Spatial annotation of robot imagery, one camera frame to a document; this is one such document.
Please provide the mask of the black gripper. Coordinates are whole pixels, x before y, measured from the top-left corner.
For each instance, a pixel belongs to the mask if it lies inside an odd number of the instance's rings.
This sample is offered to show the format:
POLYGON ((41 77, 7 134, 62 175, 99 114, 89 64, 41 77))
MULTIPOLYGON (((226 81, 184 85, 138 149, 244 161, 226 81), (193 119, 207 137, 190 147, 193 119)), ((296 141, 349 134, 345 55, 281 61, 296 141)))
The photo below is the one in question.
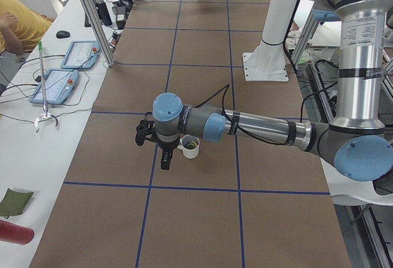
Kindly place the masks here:
POLYGON ((138 146, 142 146, 145 141, 157 143, 162 149, 160 166, 162 170, 169 170, 171 159, 173 156, 173 149, 177 148, 180 142, 178 136, 173 141, 164 141, 158 137, 155 129, 155 122, 153 120, 141 120, 136 127, 135 142, 138 146))

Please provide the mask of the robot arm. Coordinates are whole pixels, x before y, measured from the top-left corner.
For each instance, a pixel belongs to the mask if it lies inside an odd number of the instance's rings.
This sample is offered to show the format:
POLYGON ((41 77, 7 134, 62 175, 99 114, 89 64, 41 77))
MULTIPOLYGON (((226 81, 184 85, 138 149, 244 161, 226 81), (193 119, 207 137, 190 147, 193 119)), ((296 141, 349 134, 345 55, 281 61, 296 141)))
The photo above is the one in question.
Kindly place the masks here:
POLYGON ((173 93, 154 99, 152 120, 136 129, 136 144, 157 143, 161 168, 169 169, 173 150, 186 135, 220 141, 246 135, 263 143, 311 152, 354 181, 373 181, 392 170, 392 146, 378 119, 384 74, 383 31, 392 0, 314 0, 314 17, 340 21, 340 62, 335 117, 328 123, 293 122, 216 108, 183 104, 173 93))

